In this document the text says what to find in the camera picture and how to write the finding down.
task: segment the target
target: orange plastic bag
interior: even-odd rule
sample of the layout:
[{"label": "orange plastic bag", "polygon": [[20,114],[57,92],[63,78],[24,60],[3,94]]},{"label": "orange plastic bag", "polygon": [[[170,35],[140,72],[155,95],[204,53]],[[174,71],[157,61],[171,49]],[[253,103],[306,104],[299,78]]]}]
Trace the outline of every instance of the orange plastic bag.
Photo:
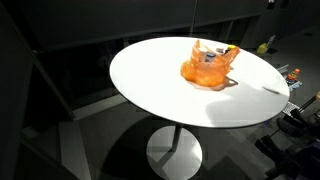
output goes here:
[{"label": "orange plastic bag", "polygon": [[230,72],[230,64],[239,54],[239,47],[235,47],[227,54],[220,56],[216,54],[213,62],[204,62],[205,53],[201,52],[200,41],[197,40],[193,46],[190,61],[181,66],[181,75],[187,80],[200,86],[214,87],[225,82],[226,75]]}]

